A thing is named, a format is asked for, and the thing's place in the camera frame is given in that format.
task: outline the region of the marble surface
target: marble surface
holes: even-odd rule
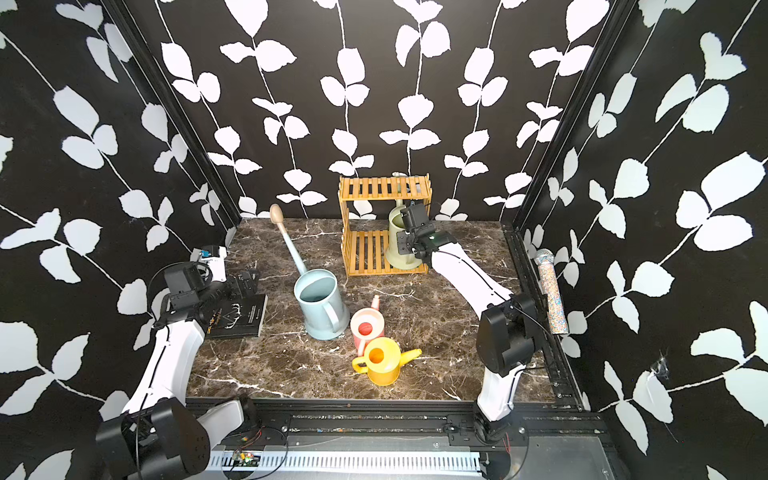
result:
[[[452,233],[467,254],[501,285],[519,291],[515,268],[497,222],[436,222]],[[464,298],[441,275],[401,274],[347,277],[341,257],[341,220],[286,219],[286,228],[307,268],[325,268],[339,279],[342,298],[354,313],[381,296],[385,335],[403,351],[422,356],[402,367],[399,379],[376,386],[351,366],[356,356],[347,328],[320,341],[304,332],[293,284],[299,277],[277,228],[266,219],[247,220],[230,245],[227,270],[261,272],[259,291],[267,293],[261,336],[206,340],[190,375],[189,396],[301,399],[461,399],[474,400],[482,387],[483,365],[475,352],[478,319]],[[355,230],[384,230],[385,220],[354,220]],[[538,353],[531,366],[542,366]],[[545,369],[524,372],[518,402],[553,402]]]

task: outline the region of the wall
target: wall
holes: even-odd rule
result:
[[[525,221],[557,253],[584,403],[640,480],[765,476],[766,21],[639,2]]]
[[[443,220],[521,203],[610,8],[126,3],[244,217],[276,200],[289,217],[338,217],[340,174],[400,172],[430,174]],[[354,215],[391,207],[358,202]]]
[[[232,224],[101,6],[2,0],[0,32],[0,478],[96,478],[147,282]]]

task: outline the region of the vine stem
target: vine stem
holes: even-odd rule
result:
[[[27,219],[27,218],[24,218],[24,217],[22,217],[21,215],[17,214],[16,212],[14,212],[13,210],[9,209],[8,207],[6,207],[6,206],[5,206],[5,205],[3,205],[3,204],[0,204],[0,209],[3,209],[3,210],[5,210],[6,212],[8,212],[9,214],[11,214],[11,215],[13,215],[14,217],[18,218],[18,219],[19,219],[19,220],[21,220],[22,222],[28,223],[29,225],[32,225],[33,227],[35,227],[35,226],[36,226],[36,223],[35,223],[35,222],[33,222],[33,221],[31,221],[31,220],[29,220],[29,219]],[[51,240],[52,240],[52,241],[54,241],[54,242],[56,242],[56,243],[58,243],[59,245],[63,245],[64,247],[67,247],[69,250],[72,250],[72,251],[73,251],[73,252],[75,252],[75,253],[78,253],[78,252],[77,252],[77,250],[75,250],[74,248],[70,247],[69,245],[67,245],[67,244],[66,244],[66,243],[64,243],[64,242],[61,242],[61,241],[59,241],[59,240],[56,240],[55,238],[54,238],[54,239],[51,239]],[[95,261],[93,261],[93,259],[91,259],[91,258],[90,258],[88,255],[83,255],[83,254],[81,254],[81,253],[78,253],[78,255],[80,255],[80,257],[83,257],[83,258],[85,258],[85,259],[86,259],[88,262],[90,262],[90,263],[91,263],[91,265],[93,265],[93,266],[95,266],[96,268],[98,268],[98,270],[99,270],[100,272],[102,272],[102,273],[104,274],[104,276],[106,276],[106,277],[109,279],[109,281],[111,281],[112,283],[114,283],[114,285],[115,285],[117,288],[119,288],[120,290],[123,290],[123,286],[122,286],[121,284],[119,284],[119,283],[117,282],[117,280],[115,280],[114,278],[112,278],[112,276],[111,276],[109,273],[107,273],[107,272],[106,272],[106,270],[104,270],[103,268],[101,268],[101,266],[99,266],[99,264],[98,264],[98,263],[96,263]]]
[[[721,379],[725,378],[725,375],[726,375],[726,374],[728,374],[728,373],[731,373],[732,371],[734,371],[734,370],[738,370],[738,369],[740,369],[741,367],[743,367],[743,366],[744,366],[744,365],[745,365],[747,362],[749,362],[749,361],[752,359],[752,357],[754,357],[756,354],[757,354],[757,352],[752,352],[752,353],[751,353],[751,354],[749,354],[749,355],[748,355],[748,356],[747,356],[747,357],[746,357],[746,358],[745,358],[745,359],[744,359],[742,362],[739,362],[739,363],[738,363],[736,366],[734,366],[733,368],[730,368],[730,369],[726,370],[725,372],[722,372],[722,373],[721,373],[721,374],[719,374],[718,376],[714,376],[714,377],[712,377],[712,378],[710,378],[710,379],[702,380],[701,382],[696,382],[696,383],[688,383],[687,385],[681,385],[681,386],[677,386],[677,387],[675,387],[675,388],[673,388],[673,389],[667,389],[667,392],[668,392],[668,393],[672,393],[672,392],[679,392],[680,390],[685,390],[685,389],[692,389],[692,388],[695,388],[695,387],[698,387],[698,386],[706,385],[707,383],[712,383],[712,382],[716,382],[717,380],[721,380]],[[615,402],[612,402],[612,403],[609,403],[609,404],[607,404],[607,405],[606,405],[605,407],[603,407],[602,409],[599,409],[599,410],[598,410],[598,413],[600,413],[600,412],[603,412],[603,411],[605,411],[605,410],[609,409],[609,408],[610,408],[610,407],[612,407],[612,406],[618,405],[619,403],[622,403],[622,402],[630,402],[630,401],[632,401],[632,399],[616,400]]]

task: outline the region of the leaf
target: leaf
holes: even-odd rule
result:
[[[205,99],[212,104],[218,102],[221,97],[219,78],[210,72],[204,71],[197,77],[197,88]]]
[[[478,153],[480,150],[485,148],[485,145],[488,144],[488,131],[487,130],[480,130],[480,131],[473,131],[466,137],[464,137],[463,147],[464,147],[464,155],[467,156],[467,160],[469,158]]]
[[[578,248],[578,242],[576,241],[576,232],[571,230],[571,257],[576,260],[577,263],[584,264],[584,254]]]
[[[744,347],[741,337],[731,329],[715,329],[700,333],[690,344],[690,354],[715,355],[724,359],[744,362]]]
[[[122,390],[116,390],[109,394],[107,401],[98,410],[104,421],[116,419],[123,412],[123,407],[128,403],[128,395]]]
[[[738,215],[709,217],[694,236],[694,243],[706,252],[737,247],[752,238],[752,226]]]
[[[408,134],[400,130],[383,131],[379,134],[379,138],[384,140],[388,145],[392,145],[399,141],[408,140]]]
[[[707,479],[708,480],[728,480],[722,473],[718,472],[714,468],[707,465]]]
[[[548,121],[547,124],[544,127],[541,127],[541,130],[538,131],[538,135],[536,135],[536,141],[544,143],[552,140],[554,133],[558,130],[559,124],[559,120]]]
[[[360,58],[357,48],[342,48],[336,56],[336,64],[347,85],[355,84],[366,78],[366,66]]]
[[[141,113],[141,125],[159,140],[168,141],[168,117],[161,105],[147,104]]]
[[[27,480],[64,480],[69,472],[71,461],[72,450],[65,450],[64,452],[53,454],[43,460],[43,462],[29,474]]]
[[[674,277],[661,265],[643,262],[634,271],[632,290],[648,296],[663,296],[669,293]]]
[[[127,283],[120,292],[118,312],[123,315],[137,315],[147,311],[147,286],[142,279]]]
[[[118,152],[118,140],[111,125],[101,125],[94,133],[94,144],[101,152],[115,155]]]
[[[539,48],[529,53],[528,58],[531,59],[534,67],[540,68],[551,61],[559,62],[563,59],[563,54],[555,47]]]
[[[698,227],[710,215],[707,202],[696,192],[685,190],[677,202],[675,220],[683,228]]]
[[[612,114],[603,114],[598,122],[598,138],[602,138],[616,130],[616,117]]]
[[[434,107],[435,104],[422,94],[405,97],[397,104],[400,116],[410,128],[414,128],[427,118]]]
[[[123,38],[123,35],[120,33],[120,30],[118,30],[117,26],[111,23],[105,23],[104,33],[107,34],[109,48],[119,61],[130,61],[133,58],[134,54],[128,47],[128,44],[125,43],[125,38]]]
[[[237,201],[237,206],[240,207],[243,212],[256,214],[256,201],[251,197],[240,197]]]
[[[53,240],[59,225],[61,225],[61,215],[58,208],[55,208],[38,217],[33,227],[21,228],[8,235],[0,243],[0,248],[10,250],[27,243]]]
[[[637,379],[632,392],[632,399],[637,404],[664,423],[672,423],[672,398],[659,379],[650,372],[643,372]]]
[[[533,135],[536,131],[538,131],[538,124],[536,122],[533,120],[525,122],[523,126],[520,127],[520,131],[518,132],[518,140],[516,143],[518,148],[522,147],[525,141],[529,139],[530,136]]]
[[[192,64],[184,47],[177,43],[163,43],[162,52],[165,68],[168,69],[170,74],[184,80],[194,81],[192,77]]]
[[[61,150],[83,167],[98,170],[104,166],[104,158],[90,140],[80,137],[66,137],[61,142]]]
[[[507,83],[508,81],[504,77],[494,77],[488,82],[482,89],[482,106],[490,107],[496,103],[496,101],[504,94],[504,90],[507,88]]]
[[[578,263],[570,262],[566,265],[563,269],[563,277],[568,282],[568,285],[576,286],[576,282],[578,282]]]
[[[348,131],[334,129],[331,139],[336,148],[344,152],[347,157],[352,158],[357,151],[357,137]]]
[[[640,329],[640,314],[632,300],[626,296],[617,296],[611,301],[611,308],[617,317],[622,319],[633,332],[637,333]]]
[[[637,198],[648,191],[648,167],[628,158],[621,162],[616,174],[614,198]]]
[[[23,372],[38,365],[38,336],[23,322],[0,322],[0,373]]]
[[[270,141],[277,145],[277,135],[280,133],[280,128],[283,127],[279,121],[271,117],[264,118],[264,134]]]
[[[592,56],[592,47],[590,45],[579,45],[576,48],[565,52],[563,59],[560,60],[560,66],[558,67],[558,75],[561,77],[568,77],[576,74],[587,66],[589,58]]]
[[[147,194],[141,190],[131,190],[120,196],[123,211],[133,218],[153,218],[152,204]]]
[[[694,76],[685,74],[667,90],[656,109],[656,121],[659,121],[669,110],[696,96],[696,80]]]
[[[363,155],[361,157],[357,157],[352,162],[352,165],[354,168],[371,168],[373,166],[373,155]]]
[[[507,189],[507,193],[510,195],[523,187],[527,187],[530,183],[531,176],[525,172],[518,172],[516,174],[508,175],[504,179],[504,186]]]
[[[758,302],[750,302],[750,316],[755,326],[755,353],[765,360],[768,357],[768,310]]]
[[[168,229],[163,225],[155,225],[147,232],[147,252],[151,252],[168,241]]]
[[[622,426],[629,432],[641,452],[647,455],[648,430],[640,412],[629,402],[616,405],[616,415]]]
[[[717,84],[709,88],[688,105],[688,109],[683,114],[683,126],[697,133],[703,131],[714,133],[728,110],[728,101],[728,90],[724,85]]]
[[[174,206],[168,200],[168,197],[164,197],[160,202],[160,208],[157,209],[157,220],[160,225],[165,225],[168,222],[168,218],[174,212]]]
[[[627,281],[624,278],[624,272],[621,271],[621,265],[619,265],[619,262],[614,260],[611,266],[608,267],[606,276],[611,281],[611,285],[614,286],[614,292],[616,292],[616,295],[624,295],[624,289],[627,288]]]
[[[299,197],[299,200],[301,200],[301,203],[303,205],[307,205],[308,207],[311,207],[312,205],[317,205],[317,204],[319,204],[321,202],[324,202],[324,201],[326,201],[328,199],[326,198],[325,195],[323,195],[323,194],[321,194],[319,192],[314,192],[314,191],[309,190],[309,191],[306,191],[306,192],[302,192],[300,197]]]
[[[249,37],[253,37],[266,20],[266,0],[224,0],[237,23]]]
[[[118,77],[115,76],[114,70],[112,70],[112,63],[109,61],[109,45],[104,40],[95,37],[88,37],[85,39],[85,44],[88,46],[88,51],[91,53],[96,65],[107,75],[107,78],[117,82]]]
[[[755,190],[765,174],[765,167],[743,152],[708,173],[701,181],[701,191],[716,210]]]
[[[448,29],[440,22],[429,22],[422,35],[422,54],[427,58],[442,55],[451,49]]]
[[[768,372],[763,370],[740,368],[724,373],[725,388],[728,393],[763,426],[768,425]]]
[[[59,113],[75,127],[85,132],[89,137],[93,134],[94,128],[98,124],[98,114],[91,104],[76,91],[64,87],[54,94],[53,102]]]
[[[40,395],[53,381],[54,376],[50,373],[27,379],[24,385],[20,386],[3,402],[0,406],[0,413],[3,415],[21,415],[30,412],[35,407]]]
[[[214,165],[224,165],[227,167],[234,167],[235,162],[227,155],[216,154],[212,151],[208,152],[208,157]]]
[[[368,98],[371,89],[363,84],[350,85],[345,90],[346,99],[353,107],[359,107]]]
[[[572,337],[566,335],[560,339],[560,345],[563,347],[565,355],[570,356],[572,359],[581,357],[581,348],[579,348],[578,342]]]
[[[256,60],[264,71],[277,71],[296,61],[296,57],[285,45],[274,40],[262,40],[256,46]]]
[[[64,18],[70,18],[85,23],[96,31],[98,31],[98,28],[104,21],[104,13],[101,11],[101,5],[95,5],[93,3],[86,4],[83,9],[69,3],[60,3],[56,5],[56,12]]]
[[[64,236],[67,238],[67,243],[72,250],[81,255],[87,255],[94,251],[100,234],[101,227],[84,218],[69,221],[64,225]]]
[[[425,128],[414,131],[408,137],[408,148],[411,150],[421,150],[422,148],[439,143],[440,137],[435,132]]]
[[[484,174],[488,167],[482,162],[469,162],[462,170],[463,177],[474,177],[477,174]]]
[[[568,314],[568,330],[570,330],[571,335],[581,335],[587,332],[587,319],[584,317],[584,312],[570,312]]]
[[[701,35],[699,46],[704,53],[704,78],[707,80],[728,80],[746,71],[741,57],[734,54],[723,55],[720,39],[708,31]]]
[[[592,99],[592,106],[589,107],[589,117],[587,118],[587,125],[589,125],[589,128],[594,128],[604,113],[605,95],[598,93]]]
[[[536,116],[539,118],[539,120],[547,120],[548,118],[552,118],[556,115],[559,115],[560,112],[563,111],[562,108],[555,107],[554,105],[545,107],[544,105],[538,103],[537,101],[529,101],[527,104],[525,104],[525,107],[527,107],[528,110],[535,113]]]
[[[170,152],[170,150],[160,152],[160,155],[157,156],[157,160],[154,161],[154,171],[158,172],[159,174],[167,174],[168,170],[170,169],[170,159],[173,157],[174,155]]]
[[[228,154],[234,154],[240,146],[240,135],[232,127],[224,127],[216,130],[214,133],[216,143]]]
[[[331,164],[330,167],[328,167],[328,170],[331,170],[332,172],[336,172],[338,174],[345,175],[347,177],[351,177],[355,174],[355,168],[354,166],[345,160],[339,160],[335,161]]]
[[[569,181],[578,169],[578,155],[576,149],[572,148],[566,153],[565,160],[563,160],[563,183]]]
[[[418,23],[432,20],[442,10],[442,5],[432,0],[422,3],[416,0],[395,0],[395,5],[404,8]]]
[[[619,400],[623,400],[624,392],[622,391],[623,387],[621,385],[621,380],[619,380],[614,367],[608,361],[605,362],[603,367],[603,378],[606,382],[608,382],[610,386],[614,387],[616,396],[619,398]]]
[[[312,181],[312,175],[308,174],[305,171],[302,171],[300,169],[293,169],[288,170],[286,173],[283,174],[283,177],[286,179],[286,182],[288,184],[295,188],[298,191],[301,191],[310,184],[310,181]]]
[[[337,107],[341,107],[344,105],[344,88],[339,84],[339,82],[333,78],[333,77],[325,77],[325,78],[331,78],[332,80],[336,81],[336,83],[339,85],[339,87],[342,89],[342,99],[341,104],[338,104]],[[264,99],[264,98],[251,98],[250,99],[254,104],[260,106],[261,108],[268,110],[276,117],[282,117],[283,115],[289,114],[290,111],[293,109],[293,105],[287,104],[284,101],[279,101],[277,103],[272,103],[271,101]]]
[[[400,63],[400,66],[406,66],[408,53],[419,38],[421,38],[421,35],[413,27],[408,25],[402,25],[397,31],[395,53],[397,54],[397,61]]]
[[[51,368],[56,379],[69,380],[80,370],[83,364],[83,350],[88,344],[89,336],[90,333],[76,336],[58,349]]]
[[[246,57],[256,57],[256,51],[248,47],[241,41],[221,45],[219,51],[227,56],[231,61],[240,63]]]
[[[624,233],[627,231],[627,222],[624,219],[624,211],[618,205],[606,205],[603,207],[603,210],[598,214],[598,221],[605,230],[619,238],[624,238]]]
[[[558,193],[560,192],[560,184],[558,183],[558,179],[555,177],[549,177],[547,179],[547,186],[549,187],[549,200],[554,201],[558,198]]]
[[[632,98],[632,91],[634,85],[637,83],[637,77],[631,73],[625,73],[621,75],[619,81],[616,82],[614,92],[611,94],[611,101],[608,102],[606,111],[610,111],[614,114],[620,114],[627,107],[630,98]]]
[[[256,170],[261,170],[261,165],[247,158],[238,158],[235,162],[235,170],[240,175],[248,175]]]

